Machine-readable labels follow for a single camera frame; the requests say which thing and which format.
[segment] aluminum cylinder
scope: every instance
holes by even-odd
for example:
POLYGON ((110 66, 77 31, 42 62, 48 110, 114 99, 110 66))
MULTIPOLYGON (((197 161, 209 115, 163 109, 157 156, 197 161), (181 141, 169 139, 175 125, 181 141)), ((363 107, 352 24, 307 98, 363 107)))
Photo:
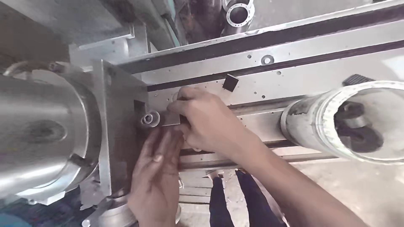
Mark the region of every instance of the aluminum cylinder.
POLYGON ((0 197, 30 190, 22 195, 29 198, 50 185, 39 198, 64 191, 81 168, 70 158, 88 148, 88 111, 77 91, 54 73, 38 73, 45 80, 0 76, 0 197))
POLYGON ((341 158, 376 164, 404 164, 404 83, 373 81, 342 87, 290 104, 281 116, 284 136, 302 147, 341 158), (341 142, 335 114, 345 101, 364 105, 364 117, 383 146, 370 153, 355 152, 341 142))

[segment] metal plate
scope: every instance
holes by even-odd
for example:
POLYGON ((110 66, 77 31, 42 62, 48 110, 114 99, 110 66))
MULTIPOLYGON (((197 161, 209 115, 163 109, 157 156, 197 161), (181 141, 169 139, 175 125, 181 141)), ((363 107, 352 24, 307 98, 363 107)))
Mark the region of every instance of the metal plate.
POLYGON ((93 67, 93 92, 102 124, 100 182, 108 196, 129 189, 142 145, 136 125, 144 114, 135 112, 134 100, 146 103, 147 93, 144 83, 108 62, 95 61, 93 67))
POLYGON ((261 59, 265 55, 271 55, 274 58, 275 63, 280 63, 404 40, 404 34, 397 32, 403 27, 404 21, 396 21, 203 61, 146 71, 139 73, 139 75, 141 75, 142 81, 147 84, 163 84, 222 72, 229 72, 231 75, 235 76, 231 71, 263 65, 261 59))

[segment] concrete floor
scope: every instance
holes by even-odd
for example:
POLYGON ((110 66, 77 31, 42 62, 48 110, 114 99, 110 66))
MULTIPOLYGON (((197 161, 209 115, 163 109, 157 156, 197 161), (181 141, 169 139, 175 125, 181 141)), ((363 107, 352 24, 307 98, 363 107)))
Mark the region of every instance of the concrete floor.
MULTIPOLYGON (((295 167, 344 203, 370 227, 404 226, 404 166, 343 161, 295 167)), ((247 227, 248 212, 234 170, 225 170, 224 177, 227 208, 233 223, 237 227, 247 227)), ((209 227, 208 205, 183 206, 178 226, 209 227)))

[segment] forearm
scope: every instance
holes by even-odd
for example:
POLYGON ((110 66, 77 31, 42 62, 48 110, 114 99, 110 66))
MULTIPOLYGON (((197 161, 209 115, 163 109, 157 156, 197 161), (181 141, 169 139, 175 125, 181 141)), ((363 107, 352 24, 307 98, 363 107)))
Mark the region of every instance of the forearm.
POLYGON ((246 143, 248 146, 240 153, 249 155, 237 162, 265 186, 291 226, 366 226, 351 210, 261 141, 250 138, 246 143))

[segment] metal pipe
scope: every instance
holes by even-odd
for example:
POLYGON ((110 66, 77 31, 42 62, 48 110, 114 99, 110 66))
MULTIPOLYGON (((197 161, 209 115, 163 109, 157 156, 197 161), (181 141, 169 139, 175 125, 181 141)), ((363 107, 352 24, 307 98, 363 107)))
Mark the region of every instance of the metal pipe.
POLYGON ((254 5, 244 3, 234 4, 226 13, 226 25, 222 36, 246 32, 250 27, 255 13, 254 5))

